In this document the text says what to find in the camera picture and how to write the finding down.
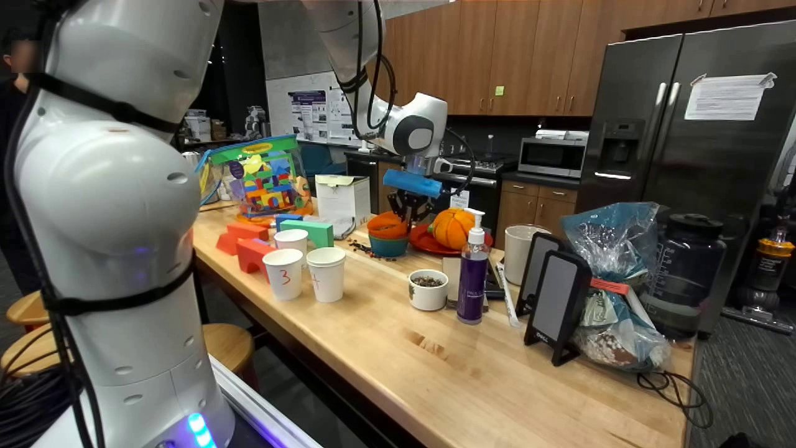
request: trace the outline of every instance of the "person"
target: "person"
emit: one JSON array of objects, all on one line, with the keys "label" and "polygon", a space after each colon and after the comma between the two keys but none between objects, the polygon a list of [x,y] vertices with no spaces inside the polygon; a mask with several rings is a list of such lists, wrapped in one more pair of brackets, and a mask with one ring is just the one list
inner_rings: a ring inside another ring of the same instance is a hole
[{"label": "person", "polygon": [[23,294],[39,289],[37,271],[23,232],[10,210],[10,197],[6,192],[6,162],[7,143],[16,128],[16,121],[26,106],[28,93],[28,66],[33,61],[33,40],[20,29],[7,29],[0,40],[2,51],[2,81],[0,81],[0,249],[10,265],[10,274]]}]

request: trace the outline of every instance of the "kitchen counter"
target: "kitchen counter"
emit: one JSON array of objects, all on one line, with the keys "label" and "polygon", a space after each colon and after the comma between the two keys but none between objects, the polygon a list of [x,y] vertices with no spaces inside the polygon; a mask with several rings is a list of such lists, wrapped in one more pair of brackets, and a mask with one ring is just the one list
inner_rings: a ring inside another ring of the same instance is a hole
[{"label": "kitchen counter", "polygon": [[502,172],[502,179],[544,184],[544,187],[562,187],[562,188],[578,188],[579,187],[579,179],[542,176],[542,173],[526,173],[526,172]]},{"label": "kitchen counter", "polygon": [[[425,446],[685,446],[680,408],[587,359],[554,369],[502,303],[477,326],[411,308],[405,274],[439,265],[433,255],[379,260],[340,244],[344,301],[314,301],[309,279],[296,301],[276,301],[263,275],[216,249],[221,228],[225,210],[199,214],[199,260]],[[678,373],[691,375],[691,360],[691,345],[674,349]]]}]

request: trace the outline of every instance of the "chair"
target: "chair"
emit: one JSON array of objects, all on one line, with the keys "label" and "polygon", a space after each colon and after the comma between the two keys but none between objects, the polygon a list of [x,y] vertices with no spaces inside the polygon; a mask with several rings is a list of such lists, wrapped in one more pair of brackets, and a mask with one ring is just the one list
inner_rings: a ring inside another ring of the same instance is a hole
[{"label": "chair", "polygon": [[54,351],[49,324],[44,324],[10,344],[0,359],[0,369],[10,369],[12,377],[26,377],[59,364]]},{"label": "chair", "polygon": [[16,326],[23,326],[26,331],[33,331],[49,321],[49,313],[42,301],[42,290],[33,290],[23,298],[18,298],[7,310],[7,321]]},{"label": "chair", "polygon": [[205,324],[201,337],[210,356],[257,388],[257,375],[252,370],[253,337],[246,327],[234,324]]}]

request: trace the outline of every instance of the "green bowl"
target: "green bowl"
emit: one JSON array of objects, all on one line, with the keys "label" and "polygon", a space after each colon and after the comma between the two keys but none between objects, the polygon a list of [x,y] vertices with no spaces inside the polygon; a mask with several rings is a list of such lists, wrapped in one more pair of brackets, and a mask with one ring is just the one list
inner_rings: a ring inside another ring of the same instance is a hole
[{"label": "green bowl", "polygon": [[372,250],[377,258],[399,258],[405,253],[408,237],[401,238],[377,238],[372,237]]}]

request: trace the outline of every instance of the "paper sign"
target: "paper sign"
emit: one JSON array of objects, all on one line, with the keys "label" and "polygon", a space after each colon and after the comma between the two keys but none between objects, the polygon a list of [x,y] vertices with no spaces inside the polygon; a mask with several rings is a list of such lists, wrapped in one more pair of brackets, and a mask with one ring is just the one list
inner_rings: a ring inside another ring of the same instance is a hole
[{"label": "paper sign", "polygon": [[777,74],[702,76],[691,86],[686,120],[752,121],[773,79]]},{"label": "paper sign", "polygon": [[345,93],[332,72],[270,79],[266,89],[271,135],[358,146]]}]

